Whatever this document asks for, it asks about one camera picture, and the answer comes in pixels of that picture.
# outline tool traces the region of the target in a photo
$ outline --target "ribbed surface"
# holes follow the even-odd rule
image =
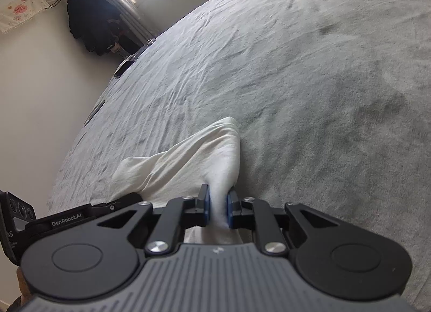
[[[412,312],[401,298],[350,303],[308,286],[290,263],[259,253],[254,244],[183,245],[154,258],[125,290],[104,301],[67,305],[35,299],[28,312]]]

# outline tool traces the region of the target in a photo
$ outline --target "silver screw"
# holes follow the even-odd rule
[[[278,241],[271,241],[265,245],[265,251],[271,254],[279,254],[286,250],[286,246]]]
[[[147,245],[147,250],[151,251],[152,253],[162,253],[167,249],[169,249],[168,243],[161,240],[153,241]]]

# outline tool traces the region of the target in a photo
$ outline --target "gray bed sheet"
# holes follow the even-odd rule
[[[233,116],[242,196],[401,243],[431,308],[431,0],[210,0],[121,78],[68,153],[50,213],[104,201],[119,162]]]

